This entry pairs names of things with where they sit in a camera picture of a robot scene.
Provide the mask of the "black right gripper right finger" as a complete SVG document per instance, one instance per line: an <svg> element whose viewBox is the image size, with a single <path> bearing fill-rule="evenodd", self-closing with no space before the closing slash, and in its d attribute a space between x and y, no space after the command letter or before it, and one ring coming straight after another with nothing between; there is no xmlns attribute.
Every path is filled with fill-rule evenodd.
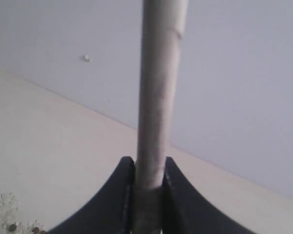
<svg viewBox="0 0 293 234"><path fill-rule="evenodd" d="M163 179L164 234L252 234L205 199L173 158L166 158Z"/></svg>

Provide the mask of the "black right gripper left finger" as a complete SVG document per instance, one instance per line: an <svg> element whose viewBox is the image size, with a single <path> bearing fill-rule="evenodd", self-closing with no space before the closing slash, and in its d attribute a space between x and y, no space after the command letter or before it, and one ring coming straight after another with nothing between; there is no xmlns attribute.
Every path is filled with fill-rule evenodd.
<svg viewBox="0 0 293 234"><path fill-rule="evenodd" d="M122 157L103 187L76 213L49 234L129 234L135 166Z"/></svg>

